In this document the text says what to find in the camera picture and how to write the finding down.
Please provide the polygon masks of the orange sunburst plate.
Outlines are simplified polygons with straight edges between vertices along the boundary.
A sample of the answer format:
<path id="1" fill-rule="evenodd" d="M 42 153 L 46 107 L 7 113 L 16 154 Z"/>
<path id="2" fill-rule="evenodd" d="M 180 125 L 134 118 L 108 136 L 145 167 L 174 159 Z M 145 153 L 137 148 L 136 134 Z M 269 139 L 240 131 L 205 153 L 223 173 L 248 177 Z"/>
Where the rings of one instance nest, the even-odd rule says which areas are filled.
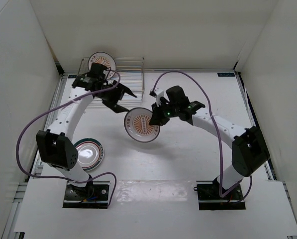
<path id="1" fill-rule="evenodd" d="M 124 117 L 124 128 L 135 141 L 149 143 L 160 133 L 160 126 L 150 125 L 152 111 L 146 108 L 133 108 Z"/>
<path id="2" fill-rule="evenodd" d="M 110 79 L 112 77 L 114 77 L 115 75 L 115 70 L 116 70 L 116 62 L 114 60 L 114 58 L 105 52 L 96 52 L 94 54 L 92 54 L 89 59 L 88 59 L 88 70 L 91 70 L 91 66 L 93 63 L 99 63 L 102 64 L 110 69 L 112 69 L 113 71 L 111 71 L 110 73 L 107 74 L 107 78 Z"/>

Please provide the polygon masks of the metal wire dish rack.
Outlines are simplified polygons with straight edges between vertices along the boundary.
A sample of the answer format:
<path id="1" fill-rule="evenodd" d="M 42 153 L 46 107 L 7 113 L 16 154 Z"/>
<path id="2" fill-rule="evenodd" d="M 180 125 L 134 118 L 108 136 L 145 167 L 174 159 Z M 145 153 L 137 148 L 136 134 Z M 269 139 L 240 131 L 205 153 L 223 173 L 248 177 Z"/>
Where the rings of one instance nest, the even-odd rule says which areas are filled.
<path id="1" fill-rule="evenodd" d="M 128 87 L 136 97 L 125 94 L 118 102 L 128 109 L 139 107 L 142 104 L 145 89 L 144 58 L 143 57 L 115 57 L 112 66 L 121 75 L 121 83 Z"/>

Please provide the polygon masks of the green rimmed white plate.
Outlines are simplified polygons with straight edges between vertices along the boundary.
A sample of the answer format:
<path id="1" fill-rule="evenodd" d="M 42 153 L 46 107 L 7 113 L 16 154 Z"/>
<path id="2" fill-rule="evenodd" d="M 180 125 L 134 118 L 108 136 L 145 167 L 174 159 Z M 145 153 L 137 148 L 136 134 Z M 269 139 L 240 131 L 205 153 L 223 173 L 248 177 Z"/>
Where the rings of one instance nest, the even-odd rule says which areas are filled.
<path id="1" fill-rule="evenodd" d="M 104 160 L 104 147 L 94 138 L 80 139 L 74 147 L 78 151 L 78 163 L 86 172 L 94 170 Z"/>

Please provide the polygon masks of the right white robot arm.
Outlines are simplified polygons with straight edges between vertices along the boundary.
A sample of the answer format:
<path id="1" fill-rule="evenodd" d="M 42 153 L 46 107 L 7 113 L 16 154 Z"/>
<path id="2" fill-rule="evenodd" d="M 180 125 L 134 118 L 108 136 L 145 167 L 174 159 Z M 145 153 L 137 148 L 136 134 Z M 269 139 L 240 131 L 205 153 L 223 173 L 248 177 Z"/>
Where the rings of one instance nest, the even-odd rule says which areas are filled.
<path id="1" fill-rule="evenodd" d="M 190 101 L 180 86 L 167 91 L 158 88 L 150 91 L 155 98 L 150 125 L 165 125 L 170 118 L 178 117 L 192 126 L 204 129 L 232 150 L 231 164 L 221 168 L 213 180 L 213 195 L 224 199 L 245 177 L 251 176 L 268 159 L 270 154 L 263 134 L 257 126 L 246 128 L 213 115 L 210 108 L 198 101 Z"/>

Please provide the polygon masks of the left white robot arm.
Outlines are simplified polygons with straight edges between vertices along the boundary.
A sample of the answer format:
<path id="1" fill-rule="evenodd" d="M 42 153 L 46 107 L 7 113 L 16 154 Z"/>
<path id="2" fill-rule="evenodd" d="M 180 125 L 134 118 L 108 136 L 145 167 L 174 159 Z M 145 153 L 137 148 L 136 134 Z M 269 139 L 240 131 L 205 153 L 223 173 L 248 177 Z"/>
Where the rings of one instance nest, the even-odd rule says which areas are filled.
<path id="1" fill-rule="evenodd" d="M 93 195 L 93 186 L 88 184 L 90 175 L 78 163 L 78 151 L 72 138 L 78 122 L 94 98 L 115 113 L 127 111 L 118 105 L 124 94 L 135 96 L 125 85 L 117 80 L 109 82 L 112 70 L 103 64 L 93 63 L 89 72 L 77 75 L 72 83 L 68 101 L 61 106 L 57 118 L 45 131 L 39 131 L 36 142 L 42 162 L 57 169 L 82 199 Z"/>

